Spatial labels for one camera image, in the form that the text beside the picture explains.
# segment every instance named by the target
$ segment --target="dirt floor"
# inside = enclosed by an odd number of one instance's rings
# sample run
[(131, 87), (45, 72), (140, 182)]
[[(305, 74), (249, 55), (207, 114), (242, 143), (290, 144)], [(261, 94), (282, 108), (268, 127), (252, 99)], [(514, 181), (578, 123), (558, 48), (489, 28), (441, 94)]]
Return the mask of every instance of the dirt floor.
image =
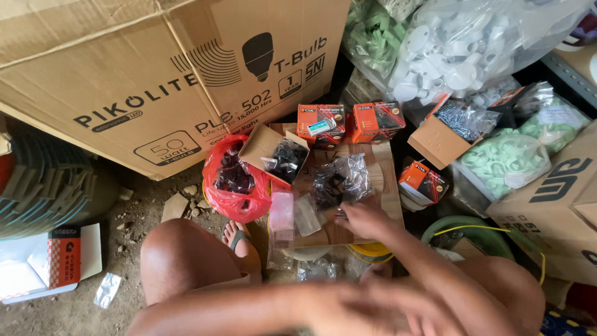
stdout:
[[(201, 186), (203, 164), (197, 164), (175, 176), (155, 182), (116, 164), (110, 169), (119, 176), (123, 187), (134, 190), (131, 200), (116, 202), (99, 220), (102, 234), (103, 271), (83, 280), (71, 292), (9, 306), (0, 305), (0, 335), (124, 335), (134, 315), (144, 307), (143, 289), (139, 278), (139, 255), (145, 235), (160, 223), (164, 202), (180, 192), (197, 203), (203, 199), (201, 188), (194, 196), (183, 191), (189, 185)], [(192, 218), (216, 237), (228, 219), (211, 209), (202, 209)], [(118, 230), (122, 224), (128, 227)], [(261, 256), (267, 261), (267, 222), (260, 218), (248, 224), (248, 229)], [(357, 278), (367, 266), (346, 247), (330, 250), (327, 258), (344, 270), (344, 278)], [(93, 304), (97, 288), (106, 272), (123, 278), (116, 297), (107, 310)], [(267, 270), (269, 282), (295, 282), (296, 262), (292, 270)]]

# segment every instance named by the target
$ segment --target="open cardboard box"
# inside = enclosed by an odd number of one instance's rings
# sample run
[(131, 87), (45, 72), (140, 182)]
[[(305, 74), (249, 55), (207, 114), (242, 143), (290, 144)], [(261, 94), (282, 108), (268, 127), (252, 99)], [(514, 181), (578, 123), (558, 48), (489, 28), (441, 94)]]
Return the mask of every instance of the open cardboard box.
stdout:
[(408, 143), (437, 169), (442, 170), (483, 137), (479, 137), (473, 144), (468, 143), (440, 119), (433, 116), (437, 108), (438, 106), (433, 109), (427, 121), (411, 134)]
[[(277, 132), (278, 136), (282, 136), (282, 134), (288, 135), (289, 133), (296, 132), (297, 125), (296, 123), (271, 124), (270, 128)], [(372, 206), (380, 207), (387, 212), (390, 218), (396, 219), (396, 224), (403, 228), (402, 207), (400, 205), (398, 183), (396, 181), (394, 160), (389, 141), (382, 141), (378, 145), (343, 142), (337, 145), (333, 151), (314, 149), (309, 153), (304, 167), (298, 173), (298, 177), (292, 185), (292, 191), (298, 197), (309, 193), (313, 185), (313, 173), (317, 167), (330, 163), (338, 157), (357, 153), (365, 153), (365, 163), (371, 185), (374, 189), (374, 198), (370, 198), (367, 201), (375, 203)], [(375, 242), (374, 240), (356, 236), (348, 229), (334, 223), (333, 217), (335, 214), (336, 209), (328, 209), (324, 212), (327, 221), (322, 225), (321, 230), (307, 237), (295, 235), (292, 242), (276, 241), (274, 242), (274, 248), (303, 248)]]
[[(278, 147), (278, 143), (281, 140), (288, 139), (292, 142), (295, 142), (307, 149), (307, 156), (309, 156), (309, 146), (307, 145), (307, 140), (292, 134), (289, 131), (286, 131), (286, 136), (281, 135), (280, 133), (270, 129), (268, 126), (264, 124), (259, 124), (255, 127), (249, 138), (242, 146), (241, 151), (238, 153), (238, 157), (249, 163), (250, 165), (264, 171), (266, 174), (274, 178), (276, 181), (290, 186), (292, 184), (284, 181), (283, 179), (269, 173), (265, 169), (265, 163), (261, 159), (262, 157), (273, 157), (273, 153), (276, 151)], [(298, 177), (300, 174), (300, 170), (303, 168), (304, 162), (301, 163), (300, 167), (298, 168), (298, 174), (295, 176), (294, 179)]]

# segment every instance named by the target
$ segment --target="plastic container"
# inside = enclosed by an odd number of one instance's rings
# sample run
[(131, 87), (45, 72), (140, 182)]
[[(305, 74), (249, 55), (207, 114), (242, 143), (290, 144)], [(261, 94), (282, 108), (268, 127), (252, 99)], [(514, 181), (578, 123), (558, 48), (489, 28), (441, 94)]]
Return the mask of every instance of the plastic container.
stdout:
[[(425, 244), (429, 244), (435, 233), (462, 225), (480, 225), (484, 227), (490, 227), (479, 218), (468, 216), (448, 216), (433, 223), (425, 231), (425, 233), (423, 233), (421, 241)], [(508, 244), (498, 231), (486, 230), (483, 228), (462, 228), (460, 230), (464, 233), (466, 238), (468, 238), (475, 245), (479, 246), (479, 248), (481, 248), (487, 255), (502, 256), (503, 258), (508, 258), (516, 262), (510, 247), (508, 247)]]
[(382, 243), (352, 244), (348, 246), (348, 250), (355, 257), (370, 264), (383, 264), (394, 256), (392, 251), (388, 250)]

